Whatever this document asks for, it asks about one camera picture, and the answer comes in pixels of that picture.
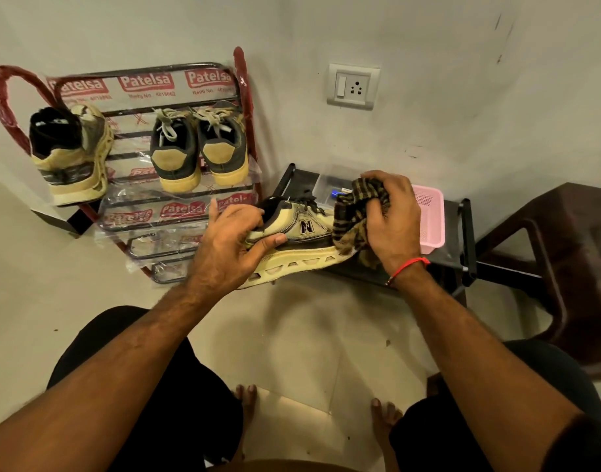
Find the hand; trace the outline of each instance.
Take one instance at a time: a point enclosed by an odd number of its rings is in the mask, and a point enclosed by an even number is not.
[[[248,232],[263,226],[263,210],[252,205],[231,205],[223,213],[217,201],[211,200],[209,226],[193,258],[186,280],[213,306],[225,295],[237,289],[254,272],[261,259],[275,246],[284,244],[284,233],[259,240],[246,250]]]
[[[421,256],[421,208],[407,177],[382,170],[361,176],[382,181],[390,195],[390,209],[385,216],[379,199],[369,200],[366,211],[368,242],[392,275],[406,261]]]

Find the foot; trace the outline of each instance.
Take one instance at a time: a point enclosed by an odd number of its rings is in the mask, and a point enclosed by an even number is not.
[[[235,452],[235,456],[232,458],[231,462],[241,462],[245,458],[244,439],[246,438],[246,432],[254,419],[254,409],[257,404],[257,386],[251,384],[246,389],[240,384],[235,389],[235,397],[241,401],[241,405],[244,409],[244,428],[241,432],[239,447],[237,447],[237,452]]]
[[[383,453],[385,472],[399,472],[397,456],[394,453],[394,449],[392,449],[389,437],[392,427],[403,417],[403,413],[391,402],[387,404],[386,412],[384,413],[381,402],[377,398],[372,400],[370,412],[373,417],[375,440]]]

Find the leg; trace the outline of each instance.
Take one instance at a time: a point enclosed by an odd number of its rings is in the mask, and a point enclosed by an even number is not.
[[[505,345],[582,411],[601,419],[601,401],[595,387],[571,357],[533,339]],[[406,466],[448,470],[464,464],[472,471],[492,471],[444,381],[438,389],[436,396],[412,405],[389,432],[401,470]],[[382,414],[380,406],[373,409],[373,424],[389,422],[389,414]]]
[[[47,388],[146,312],[135,306],[117,306],[93,319],[58,361]],[[110,469],[179,466],[204,470],[204,457],[214,464],[229,461],[239,447],[243,415],[241,401],[215,373],[200,364],[185,339]]]

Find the red thread bracelet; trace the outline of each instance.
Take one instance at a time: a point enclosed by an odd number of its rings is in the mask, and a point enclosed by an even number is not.
[[[425,257],[418,257],[418,258],[413,258],[411,260],[406,261],[404,264],[402,264],[397,271],[395,271],[392,276],[390,278],[388,278],[388,281],[385,283],[386,286],[390,286],[392,284],[392,282],[394,281],[394,279],[397,277],[397,275],[399,273],[401,273],[403,270],[405,270],[407,267],[409,267],[411,264],[416,263],[416,262],[423,262],[425,264],[425,268],[427,268],[427,265],[429,265],[431,262],[429,260],[427,260]]]

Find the sneaker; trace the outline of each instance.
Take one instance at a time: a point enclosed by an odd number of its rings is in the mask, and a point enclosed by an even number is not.
[[[100,199],[114,134],[101,111],[87,104],[44,108],[30,119],[31,159],[49,183],[56,205]]]
[[[191,112],[173,109],[157,109],[155,112],[150,154],[163,190],[191,192],[202,176]]]
[[[215,183],[233,186],[248,176],[248,150],[244,115],[232,102],[193,111],[199,120],[198,141]]]
[[[333,212],[324,211],[310,199],[271,197],[258,207],[265,210],[263,227],[246,238],[250,248],[263,237],[285,233],[287,242],[263,257],[251,277],[240,287],[267,283],[291,273],[325,268],[343,262],[355,254],[339,253],[333,245]]]

